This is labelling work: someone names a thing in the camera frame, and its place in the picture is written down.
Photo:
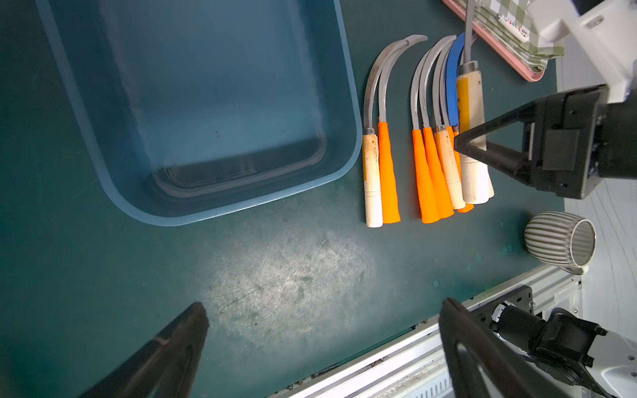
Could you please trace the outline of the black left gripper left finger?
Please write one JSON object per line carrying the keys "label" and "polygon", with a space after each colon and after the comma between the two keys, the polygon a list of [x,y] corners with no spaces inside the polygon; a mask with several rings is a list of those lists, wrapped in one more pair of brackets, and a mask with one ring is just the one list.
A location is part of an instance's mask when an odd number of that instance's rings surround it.
{"label": "black left gripper left finger", "polygon": [[189,397],[209,329],[200,302],[192,303],[83,397]]}

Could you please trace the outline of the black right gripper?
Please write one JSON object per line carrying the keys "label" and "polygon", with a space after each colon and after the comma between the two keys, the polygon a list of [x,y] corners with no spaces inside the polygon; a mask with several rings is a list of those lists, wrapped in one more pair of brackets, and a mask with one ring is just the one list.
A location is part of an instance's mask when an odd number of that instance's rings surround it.
{"label": "black right gripper", "polygon": [[[589,86],[564,91],[545,100],[547,127],[540,129],[541,152],[535,186],[570,199],[586,198],[604,178],[636,179],[636,90],[623,102],[610,103],[609,88]],[[507,177],[532,186],[532,147],[536,105],[522,105],[461,133],[455,149]],[[491,144],[489,134],[521,123],[522,151]]]}

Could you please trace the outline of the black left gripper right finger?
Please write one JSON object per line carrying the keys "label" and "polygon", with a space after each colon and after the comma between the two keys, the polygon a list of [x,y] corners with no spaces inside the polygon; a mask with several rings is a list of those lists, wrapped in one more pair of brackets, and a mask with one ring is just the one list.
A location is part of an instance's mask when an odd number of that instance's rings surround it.
{"label": "black left gripper right finger", "polygon": [[457,397],[490,397],[485,377],[504,397],[567,395],[514,354],[456,299],[443,301],[439,329]]}

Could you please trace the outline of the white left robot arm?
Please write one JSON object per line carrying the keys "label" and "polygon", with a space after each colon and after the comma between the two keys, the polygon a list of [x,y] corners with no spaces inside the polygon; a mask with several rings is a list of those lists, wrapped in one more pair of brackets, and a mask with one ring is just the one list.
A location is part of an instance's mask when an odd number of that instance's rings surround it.
{"label": "white left robot arm", "polygon": [[[597,323],[554,308],[548,320],[500,301],[486,319],[446,299],[441,341],[458,397],[489,397],[489,379],[504,397],[564,397],[539,375],[604,397],[636,395],[636,344]],[[187,397],[208,330],[193,303],[85,397]]]}

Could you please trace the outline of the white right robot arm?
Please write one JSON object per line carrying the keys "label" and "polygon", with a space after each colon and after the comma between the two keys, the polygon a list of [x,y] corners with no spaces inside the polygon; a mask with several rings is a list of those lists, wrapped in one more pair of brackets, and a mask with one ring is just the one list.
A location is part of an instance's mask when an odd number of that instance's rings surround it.
{"label": "white right robot arm", "polygon": [[486,120],[479,67],[466,56],[456,80],[455,148],[471,204],[490,199],[490,169],[572,199],[583,199],[604,178],[636,176],[635,2],[536,1],[529,15],[546,41],[572,36],[603,81]]}

